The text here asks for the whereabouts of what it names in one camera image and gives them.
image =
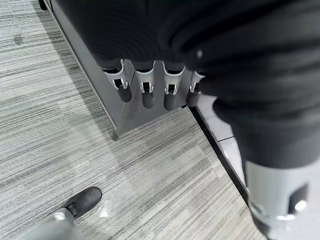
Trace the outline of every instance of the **black rubber fingertip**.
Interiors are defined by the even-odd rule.
[[[123,86],[120,86],[118,90],[118,94],[121,100],[125,103],[129,103],[132,99],[130,86],[128,86],[126,89],[124,89]]]
[[[201,92],[199,91],[195,91],[195,92],[188,92],[188,95],[186,96],[186,104],[188,105],[188,107],[195,107],[197,106],[199,100],[200,100],[200,94]]]
[[[172,111],[176,108],[176,95],[171,92],[169,94],[164,94],[163,106],[166,110]]]
[[[155,98],[153,93],[142,93],[142,104],[146,109],[151,109],[155,104]]]

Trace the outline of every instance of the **robotic hand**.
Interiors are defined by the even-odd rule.
[[[57,1],[107,74],[114,59],[201,73],[192,86],[232,127],[253,221],[277,239],[320,155],[320,1]]]

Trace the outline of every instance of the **gray striped carpet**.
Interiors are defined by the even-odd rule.
[[[0,0],[0,239],[88,186],[88,240],[258,240],[188,109],[111,140],[112,125],[48,12]]]

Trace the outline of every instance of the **black fabric sleeve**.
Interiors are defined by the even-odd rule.
[[[200,89],[218,97],[213,109],[231,124],[242,159],[273,168],[317,160],[320,1],[216,0],[189,16],[165,21],[159,41],[207,73]]]

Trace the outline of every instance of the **white floor tile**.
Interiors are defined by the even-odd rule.
[[[215,96],[202,95],[200,97],[200,101],[197,105],[197,108],[201,113],[202,117],[207,122],[215,138],[218,141],[220,141],[223,139],[230,138],[234,134],[231,130],[230,125],[220,120],[214,113],[212,109],[212,104],[214,103],[215,99]]]
[[[235,170],[235,173],[238,175],[242,183],[246,185],[244,172],[242,170],[241,156],[240,156],[236,139],[232,137],[232,138],[220,141],[219,143],[224,152],[224,155],[226,156],[231,166]]]

